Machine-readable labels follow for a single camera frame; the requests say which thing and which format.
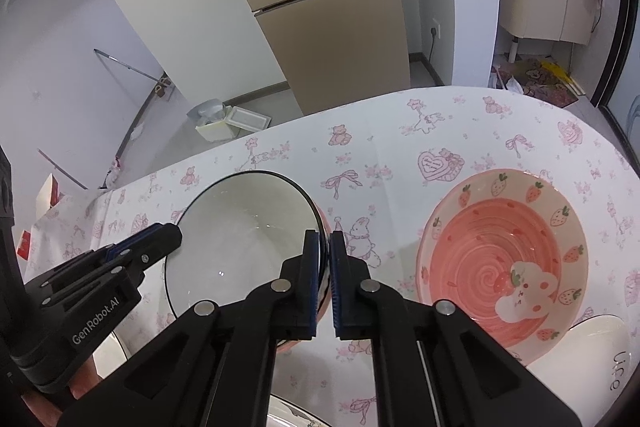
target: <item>teddy bear print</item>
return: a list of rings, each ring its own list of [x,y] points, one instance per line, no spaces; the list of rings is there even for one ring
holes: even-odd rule
[[[351,141],[351,135],[344,125],[334,127],[334,135],[329,140],[329,145],[347,145]]]

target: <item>white plate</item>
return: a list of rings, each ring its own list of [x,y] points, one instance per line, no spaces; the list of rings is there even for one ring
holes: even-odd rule
[[[609,410],[631,375],[624,321],[599,315],[571,328],[543,357],[527,366],[580,418],[593,427]]]
[[[264,171],[233,174],[191,203],[178,226],[182,245],[167,257],[166,291],[175,315],[203,299],[219,305],[243,300],[277,279],[282,262],[302,254],[305,230],[321,232],[308,196],[286,178]],[[326,258],[321,259],[321,267]],[[323,270],[318,305],[328,288]]]

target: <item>tablecloth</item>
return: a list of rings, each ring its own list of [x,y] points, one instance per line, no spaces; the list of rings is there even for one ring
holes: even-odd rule
[[[176,223],[208,185],[265,169],[308,192],[353,241],[372,277],[416,298],[415,256],[434,207],[466,177],[494,168],[531,172],[558,188],[584,228],[589,278],[577,321],[614,314],[640,339],[640,181],[622,154],[569,112],[512,92],[412,89],[334,108],[219,146],[123,188],[67,200],[33,229],[27,277],[87,248],[116,243],[150,223]],[[162,264],[146,272],[142,302],[116,330],[136,351],[174,320]],[[276,359],[273,393],[331,425],[375,425],[370,343],[318,337]]]

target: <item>bunny illustration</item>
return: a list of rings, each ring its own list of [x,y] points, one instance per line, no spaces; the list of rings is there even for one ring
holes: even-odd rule
[[[424,134],[429,134],[436,128],[436,122],[444,121],[444,117],[439,113],[422,114],[420,113],[420,121],[414,126],[415,130],[421,130]]]
[[[335,230],[342,230],[340,217],[335,217]],[[369,217],[358,219],[349,232],[344,232],[344,240],[347,247],[347,254],[358,259],[364,259],[372,268],[377,268],[382,264],[380,256],[373,250],[375,243],[369,237]]]

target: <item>sink cabinet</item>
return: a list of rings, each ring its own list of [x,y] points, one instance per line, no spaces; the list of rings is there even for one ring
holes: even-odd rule
[[[588,44],[598,0],[500,0],[498,24],[518,38]]]

